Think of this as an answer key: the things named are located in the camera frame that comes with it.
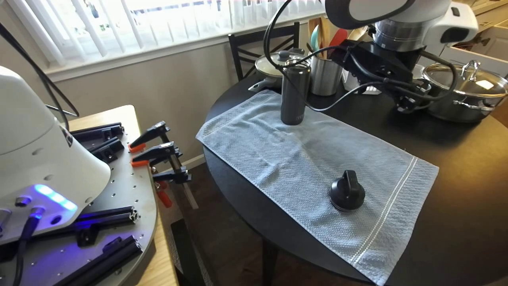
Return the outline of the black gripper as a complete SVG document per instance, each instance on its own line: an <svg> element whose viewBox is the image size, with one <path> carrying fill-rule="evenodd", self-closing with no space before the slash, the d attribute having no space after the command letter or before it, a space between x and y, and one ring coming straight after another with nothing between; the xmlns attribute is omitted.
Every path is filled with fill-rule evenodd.
<svg viewBox="0 0 508 286"><path fill-rule="evenodd" d="M372 83L390 96L401 113L428 110L434 99L431 84L415 80L413 72L391 51L372 43L348 43L344 67L363 84Z"/></svg>

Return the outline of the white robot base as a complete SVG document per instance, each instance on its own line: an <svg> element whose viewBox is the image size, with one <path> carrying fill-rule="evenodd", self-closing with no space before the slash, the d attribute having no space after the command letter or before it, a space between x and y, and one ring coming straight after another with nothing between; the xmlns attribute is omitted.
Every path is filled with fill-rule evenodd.
<svg viewBox="0 0 508 286"><path fill-rule="evenodd" d="M109 186L112 169L91 154L13 70L0 67L0 210L7 245L39 210L36 235L71 226Z"/></svg>

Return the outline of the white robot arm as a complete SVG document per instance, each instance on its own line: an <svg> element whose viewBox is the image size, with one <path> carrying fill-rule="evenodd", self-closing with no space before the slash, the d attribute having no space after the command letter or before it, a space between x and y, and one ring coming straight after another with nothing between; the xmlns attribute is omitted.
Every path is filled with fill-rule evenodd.
<svg viewBox="0 0 508 286"><path fill-rule="evenodd" d="M331 59L361 88L377 86L391 96L402 113L440 100L429 81L413 78L420 57L437 61L429 48L464 43L479 34L474 10L455 0L326 0L326 14L339 29L369 29L371 41L345 40L333 48Z"/></svg>

